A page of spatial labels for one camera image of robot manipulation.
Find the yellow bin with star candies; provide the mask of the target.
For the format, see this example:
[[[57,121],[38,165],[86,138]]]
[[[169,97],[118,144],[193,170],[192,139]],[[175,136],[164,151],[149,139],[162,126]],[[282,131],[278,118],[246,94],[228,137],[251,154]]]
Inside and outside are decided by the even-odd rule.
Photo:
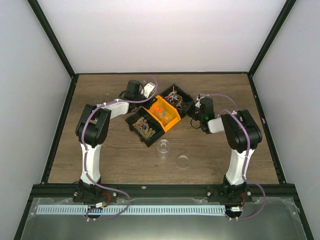
[[[156,102],[146,111],[160,124],[165,133],[181,121],[178,110],[160,95],[156,96]]]

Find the brown slotted plastic scoop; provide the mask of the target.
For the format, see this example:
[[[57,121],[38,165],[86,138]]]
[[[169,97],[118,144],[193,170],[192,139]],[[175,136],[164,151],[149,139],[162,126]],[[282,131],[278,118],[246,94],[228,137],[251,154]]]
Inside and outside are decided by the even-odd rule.
[[[183,97],[176,92],[171,92],[166,96],[166,100],[176,109],[180,109],[183,103]]]

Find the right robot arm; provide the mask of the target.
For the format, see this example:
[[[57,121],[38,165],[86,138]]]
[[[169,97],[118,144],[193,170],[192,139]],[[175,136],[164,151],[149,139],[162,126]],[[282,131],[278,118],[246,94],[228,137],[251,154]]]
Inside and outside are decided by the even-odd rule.
[[[181,107],[186,115],[199,122],[204,133],[225,133],[231,156],[220,191],[225,200],[236,200],[246,189],[250,158],[262,142],[260,128],[247,109],[233,112],[224,109],[216,116],[213,100],[209,97],[201,96],[197,102],[183,102]]]

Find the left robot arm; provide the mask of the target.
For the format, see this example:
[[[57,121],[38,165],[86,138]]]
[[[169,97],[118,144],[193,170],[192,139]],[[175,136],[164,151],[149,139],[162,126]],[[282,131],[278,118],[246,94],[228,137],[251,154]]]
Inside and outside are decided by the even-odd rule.
[[[75,134],[82,151],[82,172],[78,182],[84,196],[97,202],[105,190],[101,185],[100,153],[107,138],[110,121],[126,115],[154,99],[158,81],[129,80],[126,90],[110,102],[86,104],[77,123]]]

